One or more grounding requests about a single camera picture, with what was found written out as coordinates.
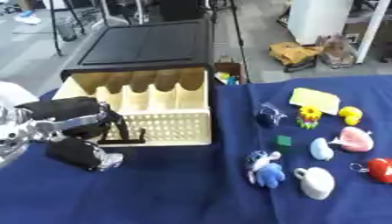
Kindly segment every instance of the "small green cube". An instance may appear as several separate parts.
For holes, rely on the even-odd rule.
[[[277,136],[276,143],[277,143],[278,146],[290,147],[291,146],[291,137],[289,137],[289,136]]]

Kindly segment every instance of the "toy keychain ring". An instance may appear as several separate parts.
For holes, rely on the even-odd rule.
[[[361,164],[350,164],[350,169],[355,172],[367,172],[373,179],[382,183],[392,183],[392,159],[377,157],[367,161],[367,168]]]
[[[350,169],[355,172],[369,172],[368,168],[363,168],[361,164],[357,163],[350,164]]]

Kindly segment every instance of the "sunflower toy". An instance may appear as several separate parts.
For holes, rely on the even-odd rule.
[[[303,129],[313,130],[319,125],[322,112],[314,106],[305,106],[299,110],[297,123]]]

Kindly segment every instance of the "yellow bag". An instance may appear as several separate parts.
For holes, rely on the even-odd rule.
[[[294,42],[282,42],[269,47],[269,55],[280,60],[284,66],[301,63],[322,51],[322,46],[301,46]]]

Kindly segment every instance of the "cream plastic basket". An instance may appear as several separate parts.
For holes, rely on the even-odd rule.
[[[208,78],[204,68],[182,68],[121,73],[75,73],[53,99],[95,97],[124,116],[129,138],[140,146],[210,144],[211,115]],[[112,126],[107,140],[121,140]],[[127,143],[105,146],[129,146]]]

